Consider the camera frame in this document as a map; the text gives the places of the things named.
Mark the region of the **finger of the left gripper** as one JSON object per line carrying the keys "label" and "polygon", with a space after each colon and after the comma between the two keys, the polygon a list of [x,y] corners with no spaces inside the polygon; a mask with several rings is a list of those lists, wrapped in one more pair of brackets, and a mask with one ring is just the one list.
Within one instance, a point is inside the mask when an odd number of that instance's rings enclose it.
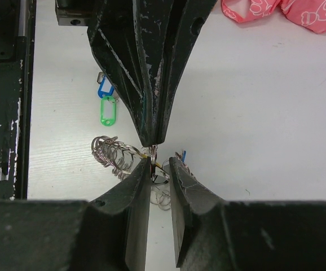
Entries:
{"label": "finger of the left gripper", "polygon": [[95,1],[87,35],[93,57],[129,110],[142,146],[152,146],[152,96],[143,82],[133,2]]}
{"label": "finger of the left gripper", "polygon": [[142,143],[163,143],[174,97],[215,1],[137,1],[136,46],[143,86],[136,129]]}

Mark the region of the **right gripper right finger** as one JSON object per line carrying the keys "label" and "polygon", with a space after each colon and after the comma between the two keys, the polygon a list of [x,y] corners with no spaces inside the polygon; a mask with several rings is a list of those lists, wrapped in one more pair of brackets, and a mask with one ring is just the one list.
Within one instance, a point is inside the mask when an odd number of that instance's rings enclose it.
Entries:
{"label": "right gripper right finger", "polygon": [[227,268],[223,199],[170,158],[170,196],[177,268]]}

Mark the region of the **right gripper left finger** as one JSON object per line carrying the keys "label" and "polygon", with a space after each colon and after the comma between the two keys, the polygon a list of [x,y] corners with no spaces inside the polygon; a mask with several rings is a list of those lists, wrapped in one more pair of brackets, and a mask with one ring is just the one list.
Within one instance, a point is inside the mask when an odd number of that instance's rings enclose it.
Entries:
{"label": "right gripper left finger", "polygon": [[90,203],[102,214],[103,270],[145,270],[151,160],[142,159],[123,181]]}

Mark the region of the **yellow key tag with key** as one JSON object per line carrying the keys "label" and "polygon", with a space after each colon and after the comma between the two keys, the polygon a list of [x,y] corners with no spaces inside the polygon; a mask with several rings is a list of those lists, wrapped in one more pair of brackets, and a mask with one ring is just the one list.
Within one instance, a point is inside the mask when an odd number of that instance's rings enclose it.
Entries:
{"label": "yellow key tag with key", "polygon": [[168,174],[157,162],[157,152],[155,150],[152,150],[152,152],[149,152],[148,154],[140,154],[140,157],[151,158],[151,181],[154,186],[165,185],[168,183]]}

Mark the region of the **light blue key tag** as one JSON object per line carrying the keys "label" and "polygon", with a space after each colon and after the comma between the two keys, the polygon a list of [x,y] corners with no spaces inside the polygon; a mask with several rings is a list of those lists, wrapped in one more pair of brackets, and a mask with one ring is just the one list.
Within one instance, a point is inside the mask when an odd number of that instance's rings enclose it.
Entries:
{"label": "light blue key tag", "polygon": [[181,155],[180,155],[180,161],[182,163],[184,163],[185,158],[186,158],[186,150],[183,150],[182,153],[181,153]]}

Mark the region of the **blue key tag on table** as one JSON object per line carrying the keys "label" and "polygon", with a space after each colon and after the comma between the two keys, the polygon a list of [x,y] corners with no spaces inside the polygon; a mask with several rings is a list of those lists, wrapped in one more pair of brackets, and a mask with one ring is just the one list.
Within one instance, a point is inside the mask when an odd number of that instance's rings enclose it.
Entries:
{"label": "blue key tag on table", "polygon": [[113,95],[114,87],[112,86],[109,79],[107,79],[106,75],[103,72],[98,73],[97,83],[99,84],[98,91],[97,91],[99,98]]}

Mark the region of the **green key tag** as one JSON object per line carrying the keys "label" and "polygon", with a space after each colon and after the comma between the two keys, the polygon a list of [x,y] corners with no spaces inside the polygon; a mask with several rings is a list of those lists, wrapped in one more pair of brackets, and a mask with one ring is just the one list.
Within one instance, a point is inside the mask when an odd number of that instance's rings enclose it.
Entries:
{"label": "green key tag", "polygon": [[104,96],[100,101],[100,122],[104,126],[112,126],[116,123],[116,105],[114,96]]}

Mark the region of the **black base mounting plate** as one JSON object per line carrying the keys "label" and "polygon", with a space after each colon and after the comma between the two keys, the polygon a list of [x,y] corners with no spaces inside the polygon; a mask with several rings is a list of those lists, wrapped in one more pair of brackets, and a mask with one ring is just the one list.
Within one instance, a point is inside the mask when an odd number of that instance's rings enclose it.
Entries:
{"label": "black base mounting plate", "polygon": [[36,1],[0,1],[0,199],[28,189]]}

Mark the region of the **pink plastic bag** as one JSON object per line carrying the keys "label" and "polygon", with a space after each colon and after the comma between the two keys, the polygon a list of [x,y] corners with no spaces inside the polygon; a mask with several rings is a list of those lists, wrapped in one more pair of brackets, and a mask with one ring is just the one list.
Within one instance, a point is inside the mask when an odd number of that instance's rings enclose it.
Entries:
{"label": "pink plastic bag", "polygon": [[276,8],[290,22],[316,34],[326,32],[326,1],[247,1],[247,11],[239,13],[232,1],[220,1],[223,14],[236,23],[248,23],[270,16]]}

